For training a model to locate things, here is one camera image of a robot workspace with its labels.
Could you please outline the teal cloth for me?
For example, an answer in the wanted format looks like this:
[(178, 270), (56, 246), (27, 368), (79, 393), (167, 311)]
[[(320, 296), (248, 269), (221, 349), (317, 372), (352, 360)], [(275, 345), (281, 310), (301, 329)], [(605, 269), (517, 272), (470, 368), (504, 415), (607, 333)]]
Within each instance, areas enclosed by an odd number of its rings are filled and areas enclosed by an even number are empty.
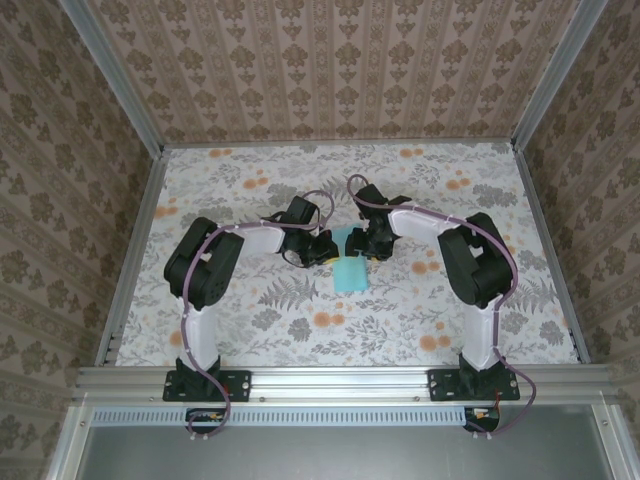
[(336, 293), (363, 292), (368, 289), (366, 259), (346, 255), (346, 241), (356, 225), (332, 230), (332, 239), (338, 247), (339, 257), (332, 263)]

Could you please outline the aluminium front rail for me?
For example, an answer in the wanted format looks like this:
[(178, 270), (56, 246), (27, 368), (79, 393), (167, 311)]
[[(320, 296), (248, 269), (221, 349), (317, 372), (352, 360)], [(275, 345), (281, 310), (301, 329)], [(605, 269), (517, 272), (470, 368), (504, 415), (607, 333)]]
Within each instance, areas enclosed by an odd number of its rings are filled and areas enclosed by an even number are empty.
[[(373, 406), (430, 402), (430, 366), (251, 367), (251, 405)], [(537, 387), (539, 405), (615, 404), (616, 389), (597, 364), (519, 365)], [(91, 367), (79, 370), (73, 405), (162, 406), (168, 367)]]

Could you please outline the grey metal panel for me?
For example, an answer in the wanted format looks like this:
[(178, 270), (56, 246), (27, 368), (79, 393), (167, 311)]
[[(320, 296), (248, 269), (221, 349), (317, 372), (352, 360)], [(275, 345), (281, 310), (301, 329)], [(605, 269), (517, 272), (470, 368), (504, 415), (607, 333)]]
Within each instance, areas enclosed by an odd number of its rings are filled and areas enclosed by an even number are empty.
[(615, 405), (537, 406), (513, 429), (460, 426), (252, 426), (211, 439), (147, 409), (73, 408), (46, 480), (640, 480)]

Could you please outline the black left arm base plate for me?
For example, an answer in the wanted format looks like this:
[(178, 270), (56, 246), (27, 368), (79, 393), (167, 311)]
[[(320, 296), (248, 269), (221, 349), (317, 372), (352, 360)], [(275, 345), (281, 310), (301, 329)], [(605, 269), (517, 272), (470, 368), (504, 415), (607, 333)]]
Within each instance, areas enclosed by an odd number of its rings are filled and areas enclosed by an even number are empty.
[[(231, 402), (248, 402), (252, 375), (249, 370), (219, 370), (217, 379)], [(189, 368), (167, 373), (162, 394), (165, 402), (223, 402), (223, 394), (205, 376)]]

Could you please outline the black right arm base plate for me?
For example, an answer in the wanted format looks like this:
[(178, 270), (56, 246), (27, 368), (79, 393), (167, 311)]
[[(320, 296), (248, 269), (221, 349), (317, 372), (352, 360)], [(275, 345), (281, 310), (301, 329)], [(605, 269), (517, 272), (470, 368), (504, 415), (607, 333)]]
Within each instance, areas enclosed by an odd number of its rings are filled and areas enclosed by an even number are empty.
[(518, 382), (509, 370), (435, 369), (429, 370), (427, 376), (432, 401), (520, 399)]

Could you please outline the aluminium side rail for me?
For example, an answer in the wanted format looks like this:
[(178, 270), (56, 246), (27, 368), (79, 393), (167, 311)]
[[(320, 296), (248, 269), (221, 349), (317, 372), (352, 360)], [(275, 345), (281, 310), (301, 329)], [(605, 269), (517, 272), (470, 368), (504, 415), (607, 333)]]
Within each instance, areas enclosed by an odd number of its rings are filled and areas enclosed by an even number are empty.
[(547, 259), (551, 277), (556, 287), (558, 299), (562, 307), (565, 319), (567, 320), (568, 330), (572, 338), (578, 361), (583, 364), (589, 364), (592, 362), (592, 359), (588, 352), (584, 335), (582, 333), (576, 311), (574, 309), (571, 296), (564, 279), (562, 268), (560, 266), (553, 241), (549, 233), (549, 229), (544, 217), (544, 212), (541, 207), (524, 153), (522, 150), (519, 150), (517, 148), (513, 148), (513, 150), (515, 162), (518, 167), (524, 190), (530, 204), (532, 216), (536, 223), (536, 228), (538, 230), (541, 245)]
[(117, 353), (110, 353), (110, 345), (113, 340), (117, 340), (122, 336), (128, 319), (147, 239), (162, 190), (167, 164), (168, 149), (162, 148), (159, 155), (153, 159), (151, 165), (126, 256), (112, 298), (109, 314), (97, 349), (94, 362), (96, 367), (113, 364), (117, 357)]

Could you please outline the floral table cover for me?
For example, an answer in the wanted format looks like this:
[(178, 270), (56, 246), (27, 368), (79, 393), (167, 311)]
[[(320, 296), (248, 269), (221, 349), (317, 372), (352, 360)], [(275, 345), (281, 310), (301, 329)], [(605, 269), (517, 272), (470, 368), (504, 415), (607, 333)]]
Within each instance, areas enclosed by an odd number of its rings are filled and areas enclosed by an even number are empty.
[[(500, 143), (351, 144), (173, 149), (146, 242), (116, 362), (170, 366), (182, 339), (181, 305), (164, 266), (198, 217), (252, 222), (305, 192), (350, 227), (356, 175), (387, 197), (464, 218), (488, 214), (519, 270), (500, 311), (499, 348), (513, 364), (578, 359), (529, 195), (511, 146)], [(297, 268), (293, 257), (241, 260), (214, 325), (229, 366), (453, 364), (464, 342), (462, 306), (434, 244), (403, 239), (386, 262), (367, 266), (368, 286), (338, 292), (330, 266)]]

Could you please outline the aluminium back rail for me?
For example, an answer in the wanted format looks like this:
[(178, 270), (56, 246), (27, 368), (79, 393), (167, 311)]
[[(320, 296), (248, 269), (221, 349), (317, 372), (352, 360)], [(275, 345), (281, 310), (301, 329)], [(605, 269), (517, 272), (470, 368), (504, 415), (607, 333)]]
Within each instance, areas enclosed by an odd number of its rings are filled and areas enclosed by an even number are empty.
[(209, 142), (209, 143), (167, 143), (165, 150), (197, 149), (197, 148), (240, 148), (240, 147), (285, 147), (285, 146), (356, 146), (356, 145), (432, 145), (453, 144), (464, 145), (501, 143), (512, 145), (508, 137), (465, 137), (465, 138), (396, 138), (396, 139), (338, 139), (338, 140), (276, 140), (276, 141), (247, 141), (247, 142)]

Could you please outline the aluminium corner post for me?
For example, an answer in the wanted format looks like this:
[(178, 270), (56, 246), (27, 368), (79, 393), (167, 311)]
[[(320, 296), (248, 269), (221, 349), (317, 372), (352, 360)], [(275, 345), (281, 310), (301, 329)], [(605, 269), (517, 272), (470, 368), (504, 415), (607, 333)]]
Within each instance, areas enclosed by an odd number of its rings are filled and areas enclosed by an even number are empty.
[(125, 65), (116, 55), (113, 43), (107, 38), (105, 30), (91, 12), (87, 0), (60, 0), (60, 3), (126, 113), (139, 139), (152, 160), (156, 161), (162, 156), (164, 141), (146, 111), (141, 95), (136, 92)]
[(581, 0), (563, 37), (533, 91), (511, 138), (515, 152), (524, 150), (567, 78), (609, 0)]

